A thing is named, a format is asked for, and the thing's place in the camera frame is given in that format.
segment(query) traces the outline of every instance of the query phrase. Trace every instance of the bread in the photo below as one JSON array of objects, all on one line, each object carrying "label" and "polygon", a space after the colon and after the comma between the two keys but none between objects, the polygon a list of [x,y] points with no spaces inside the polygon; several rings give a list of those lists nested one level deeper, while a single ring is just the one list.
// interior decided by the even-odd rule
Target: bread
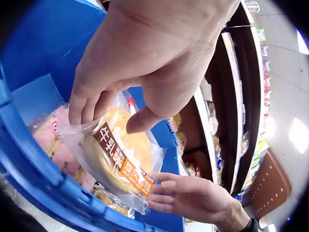
[{"label": "bread", "polygon": [[94,171],[94,178],[101,182],[104,186],[111,184],[113,187],[123,191],[132,192],[132,186],[129,181],[114,167],[109,158],[109,154],[102,149],[101,145],[94,138],[94,134],[107,122],[110,125],[111,132],[116,132],[118,136],[114,136],[121,150],[133,150],[134,158],[139,161],[139,166],[149,175],[152,171],[152,154],[151,147],[145,132],[136,134],[126,133],[126,124],[131,114],[120,108],[112,108],[101,120],[100,125],[96,127],[90,134],[85,136],[84,154],[85,161]]}]

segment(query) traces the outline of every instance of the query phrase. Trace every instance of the left hand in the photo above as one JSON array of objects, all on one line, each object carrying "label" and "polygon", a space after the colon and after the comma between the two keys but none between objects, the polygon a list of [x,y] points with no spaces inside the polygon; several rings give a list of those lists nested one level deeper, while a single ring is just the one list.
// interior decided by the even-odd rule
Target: left hand
[{"label": "left hand", "polygon": [[215,224],[221,232],[239,232],[250,220],[240,202],[210,180],[171,173],[159,173],[158,180],[149,197],[152,209]]}]

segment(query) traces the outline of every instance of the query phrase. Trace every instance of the right hand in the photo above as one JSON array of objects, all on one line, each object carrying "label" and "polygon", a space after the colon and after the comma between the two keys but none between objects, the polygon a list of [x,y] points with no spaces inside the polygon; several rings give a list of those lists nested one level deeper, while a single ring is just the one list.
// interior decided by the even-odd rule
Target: right hand
[{"label": "right hand", "polygon": [[158,180],[149,197],[152,209],[215,224],[220,232],[241,231],[250,220],[240,202],[210,180],[171,173],[159,173]]},{"label": "right hand", "polygon": [[112,0],[78,64],[71,124],[100,118],[120,91],[142,86],[146,106],[127,132],[151,129],[191,99],[239,0]]}]

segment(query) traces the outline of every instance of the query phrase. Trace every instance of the brown label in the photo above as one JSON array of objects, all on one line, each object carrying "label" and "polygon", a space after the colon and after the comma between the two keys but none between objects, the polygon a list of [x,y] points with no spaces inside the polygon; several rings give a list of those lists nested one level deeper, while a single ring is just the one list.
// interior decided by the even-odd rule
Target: brown label
[{"label": "brown label", "polygon": [[140,167],[136,168],[136,166],[127,158],[116,142],[107,122],[103,124],[93,137],[109,155],[110,160],[115,166],[117,166],[121,174],[142,194],[148,197],[155,182],[154,179]]}]

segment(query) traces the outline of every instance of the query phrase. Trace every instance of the white shelf edge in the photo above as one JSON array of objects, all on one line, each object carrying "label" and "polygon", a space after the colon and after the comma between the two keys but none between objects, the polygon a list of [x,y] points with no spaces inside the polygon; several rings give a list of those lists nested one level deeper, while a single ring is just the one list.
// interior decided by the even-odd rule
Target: white shelf edge
[{"label": "white shelf edge", "polygon": [[263,120],[264,120],[264,115],[263,115],[263,107],[264,107],[264,70],[263,70],[263,60],[262,60],[262,54],[261,54],[261,47],[260,47],[260,42],[259,42],[259,37],[257,35],[256,32],[256,28],[255,27],[251,27],[251,32],[252,32],[252,36],[253,36],[253,40],[254,40],[254,44],[255,44],[255,48],[256,48],[256,55],[257,55],[257,60],[258,60],[258,64],[259,64],[259,70],[260,70],[260,88],[261,88],[261,107],[260,107],[260,124],[259,124],[259,130],[258,130],[258,135],[257,135],[257,140],[256,140],[256,145],[255,145],[255,149],[254,149],[254,153],[251,159],[251,163],[248,169],[248,173],[246,175],[245,181],[243,183],[243,186],[241,187],[241,190],[243,190],[244,185],[246,183],[246,180],[249,176],[249,173],[251,171],[252,168],[252,163],[254,160],[254,154],[256,154],[257,150],[258,150],[258,145],[259,145],[259,138],[260,138],[260,134],[261,134],[261,129],[263,127]]},{"label": "white shelf edge", "polygon": [[245,0],[240,0],[240,3],[241,3],[241,5],[243,6],[243,8],[244,8],[244,10],[245,10],[245,13],[246,13],[246,15],[247,15],[247,18],[248,18],[249,23],[251,23],[251,24],[254,23],[254,20],[253,20],[253,18],[252,18],[252,15],[251,15],[250,11],[249,11],[248,8],[247,8],[247,5],[246,5]]},{"label": "white shelf edge", "polygon": [[233,75],[233,81],[234,81],[234,88],[235,88],[235,96],[236,96],[236,107],[237,107],[237,151],[236,151],[236,160],[235,160],[235,166],[234,166],[234,174],[233,174],[233,180],[232,180],[232,186],[230,190],[230,194],[232,194],[233,189],[236,184],[236,178],[237,173],[239,169],[239,161],[240,161],[240,144],[241,139],[243,136],[243,121],[242,121],[242,93],[240,89],[240,78],[239,78],[239,70],[238,70],[238,64],[236,59],[236,54],[234,51],[234,46],[232,44],[232,38],[228,32],[221,34],[223,38],[223,42],[227,51],[227,55],[230,61],[230,66],[232,70]]},{"label": "white shelf edge", "polygon": [[198,113],[200,115],[202,127],[203,127],[203,130],[204,130],[205,139],[206,139],[206,142],[207,142],[213,182],[215,184],[218,184],[217,161],[216,161],[216,153],[214,151],[214,140],[213,140],[213,136],[210,132],[210,124],[209,124],[209,120],[208,120],[206,103],[204,101],[200,87],[198,87],[198,89],[196,90],[196,92],[194,94],[194,99],[195,99],[195,103],[197,105]]}]

